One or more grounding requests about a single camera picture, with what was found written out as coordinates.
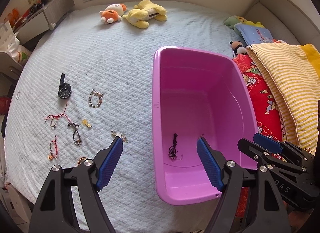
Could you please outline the grey bedside cabinet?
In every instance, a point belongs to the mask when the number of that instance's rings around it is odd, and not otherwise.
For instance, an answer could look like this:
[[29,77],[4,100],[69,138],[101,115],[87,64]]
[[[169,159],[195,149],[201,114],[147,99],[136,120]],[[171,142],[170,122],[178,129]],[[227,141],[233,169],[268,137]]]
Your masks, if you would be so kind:
[[15,31],[21,45],[53,30],[62,17],[74,7],[74,0],[52,0],[35,12]]

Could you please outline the green frog plush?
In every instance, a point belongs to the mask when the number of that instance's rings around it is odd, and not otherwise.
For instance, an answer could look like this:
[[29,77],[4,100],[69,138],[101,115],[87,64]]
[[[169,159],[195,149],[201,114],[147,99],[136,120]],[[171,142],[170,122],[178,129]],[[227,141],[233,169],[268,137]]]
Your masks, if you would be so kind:
[[224,20],[223,23],[224,23],[224,25],[226,25],[230,29],[234,29],[236,24],[245,24],[245,25],[250,25],[250,26],[254,26],[254,27],[264,28],[264,25],[262,25],[262,23],[260,23],[260,22],[248,21],[245,18],[243,18],[242,16],[237,16],[237,15],[228,17],[226,20]]

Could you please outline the beige padded headboard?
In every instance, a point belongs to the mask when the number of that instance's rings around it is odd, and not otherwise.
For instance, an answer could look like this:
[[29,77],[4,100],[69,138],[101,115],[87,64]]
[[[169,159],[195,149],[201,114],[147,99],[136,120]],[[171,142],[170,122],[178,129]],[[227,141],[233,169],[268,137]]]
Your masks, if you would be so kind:
[[276,40],[319,49],[319,28],[290,0],[254,0],[244,18],[261,22]]

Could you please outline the orange white plush toy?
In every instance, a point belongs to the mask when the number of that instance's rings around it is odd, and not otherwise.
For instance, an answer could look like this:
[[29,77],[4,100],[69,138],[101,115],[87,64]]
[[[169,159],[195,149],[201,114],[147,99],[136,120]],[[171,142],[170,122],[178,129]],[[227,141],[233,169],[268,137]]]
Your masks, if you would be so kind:
[[122,3],[114,3],[100,11],[100,21],[103,24],[113,24],[122,20],[122,16],[127,11],[127,6]]

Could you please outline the small panda plush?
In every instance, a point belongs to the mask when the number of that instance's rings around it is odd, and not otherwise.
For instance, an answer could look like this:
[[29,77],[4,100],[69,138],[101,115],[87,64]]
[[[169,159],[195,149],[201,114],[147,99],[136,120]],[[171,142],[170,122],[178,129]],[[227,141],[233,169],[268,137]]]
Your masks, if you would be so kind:
[[240,54],[246,55],[247,50],[244,47],[244,45],[240,41],[230,41],[231,49],[233,50],[233,53],[235,56],[238,56]]

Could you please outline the pink plastic tub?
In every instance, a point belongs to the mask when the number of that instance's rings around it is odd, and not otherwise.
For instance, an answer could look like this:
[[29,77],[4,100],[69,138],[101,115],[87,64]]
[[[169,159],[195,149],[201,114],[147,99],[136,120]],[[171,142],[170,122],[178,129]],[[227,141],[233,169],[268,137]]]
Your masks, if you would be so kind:
[[255,169],[238,141],[257,133],[252,101],[229,57],[182,47],[161,47],[152,75],[152,144],[156,191],[171,205],[219,197],[197,154],[204,137],[227,160]]

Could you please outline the yellow plush dog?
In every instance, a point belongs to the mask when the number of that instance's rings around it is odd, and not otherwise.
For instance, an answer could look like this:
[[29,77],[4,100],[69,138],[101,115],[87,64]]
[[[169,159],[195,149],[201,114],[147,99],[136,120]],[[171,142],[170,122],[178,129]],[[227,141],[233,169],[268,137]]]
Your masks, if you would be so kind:
[[149,20],[167,21],[167,10],[150,0],[142,0],[138,5],[135,5],[123,19],[126,19],[131,25],[146,29],[149,27]]

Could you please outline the light blue quilted bedspread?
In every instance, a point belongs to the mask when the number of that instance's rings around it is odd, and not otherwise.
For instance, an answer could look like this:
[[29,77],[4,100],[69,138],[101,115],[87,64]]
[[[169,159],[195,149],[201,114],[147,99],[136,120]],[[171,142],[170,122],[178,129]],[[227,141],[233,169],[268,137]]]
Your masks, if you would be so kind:
[[[237,34],[227,13],[165,1],[165,22],[141,30],[126,20],[103,25],[101,6],[74,11],[46,33],[26,63],[12,95],[5,128],[7,183],[32,203],[53,165],[75,167],[126,135],[110,183],[99,193],[117,232],[192,232],[208,224],[216,200],[172,206],[155,190],[151,91],[155,51],[189,47],[232,55]],[[60,99],[61,74],[71,85]],[[82,120],[92,125],[87,128]]]

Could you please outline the red patterned blanket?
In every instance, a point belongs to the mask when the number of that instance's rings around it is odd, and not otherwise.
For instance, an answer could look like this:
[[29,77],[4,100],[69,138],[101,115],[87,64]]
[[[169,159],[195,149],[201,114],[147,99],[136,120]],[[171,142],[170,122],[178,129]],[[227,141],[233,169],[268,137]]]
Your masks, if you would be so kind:
[[239,54],[234,58],[251,98],[255,112],[258,133],[275,141],[283,140],[276,101],[267,86],[262,74],[247,54]]

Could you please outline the black wrist watch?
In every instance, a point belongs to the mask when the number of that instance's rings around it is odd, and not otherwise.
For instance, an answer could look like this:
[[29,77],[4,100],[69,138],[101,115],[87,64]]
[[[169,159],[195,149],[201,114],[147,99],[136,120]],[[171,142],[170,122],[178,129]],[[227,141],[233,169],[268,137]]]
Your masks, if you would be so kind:
[[70,98],[72,93],[71,85],[65,82],[65,74],[62,73],[60,77],[58,97],[62,100]]

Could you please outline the yellow striped folded quilt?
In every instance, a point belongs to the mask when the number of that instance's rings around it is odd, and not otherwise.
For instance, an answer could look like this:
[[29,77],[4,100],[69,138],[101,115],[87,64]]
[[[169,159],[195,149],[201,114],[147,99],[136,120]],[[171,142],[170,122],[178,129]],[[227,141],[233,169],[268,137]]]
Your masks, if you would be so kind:
[[319,52],[312,44],[249,45],[280,112],[287,139],[315,154],[318,131]]

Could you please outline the gold crystal hair clip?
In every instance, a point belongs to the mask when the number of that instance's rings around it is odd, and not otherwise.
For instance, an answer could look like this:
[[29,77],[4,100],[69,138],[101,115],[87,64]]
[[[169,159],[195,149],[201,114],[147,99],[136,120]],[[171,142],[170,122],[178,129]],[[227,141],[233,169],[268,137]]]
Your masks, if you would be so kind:
[[128,142],[128,139],[127,139],[126,135],[123,134],[123,133],[116,132],[116,131],[112,130],[112,131],[111,131],[111,136],[112,136],[113,138],[119,137],[119,138],[121,138],[122,141],[125,142],[125,143]]

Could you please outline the blue cartoon pillow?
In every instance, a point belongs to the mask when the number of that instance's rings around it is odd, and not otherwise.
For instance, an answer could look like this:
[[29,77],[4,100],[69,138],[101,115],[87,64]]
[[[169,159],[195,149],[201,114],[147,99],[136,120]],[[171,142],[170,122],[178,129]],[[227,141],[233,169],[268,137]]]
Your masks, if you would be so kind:
[[234,26],[234,30],[242,36],[247,45],[273,42],[273,37],[266,28],[239,23]]

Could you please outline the white plastic bag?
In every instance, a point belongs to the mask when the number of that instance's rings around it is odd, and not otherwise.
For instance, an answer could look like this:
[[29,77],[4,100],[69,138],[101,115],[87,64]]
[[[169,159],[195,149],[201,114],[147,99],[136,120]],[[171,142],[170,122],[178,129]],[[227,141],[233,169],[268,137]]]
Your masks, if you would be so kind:
[[18,33],[14,33],[9,21],[1,24],[1,51],[10,55],[16,62],[25,65],[31,55],[31,52],[20,44],[17,38]]

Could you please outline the yellow bear charm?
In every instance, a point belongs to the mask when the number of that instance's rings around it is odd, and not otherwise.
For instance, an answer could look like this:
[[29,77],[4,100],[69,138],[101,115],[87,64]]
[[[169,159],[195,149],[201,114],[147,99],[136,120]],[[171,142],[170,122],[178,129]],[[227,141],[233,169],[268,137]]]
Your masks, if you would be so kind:
[[82,120],[82,124],[85,125],[87,128],[91,128],[92,127],[92,125],[86,119]]

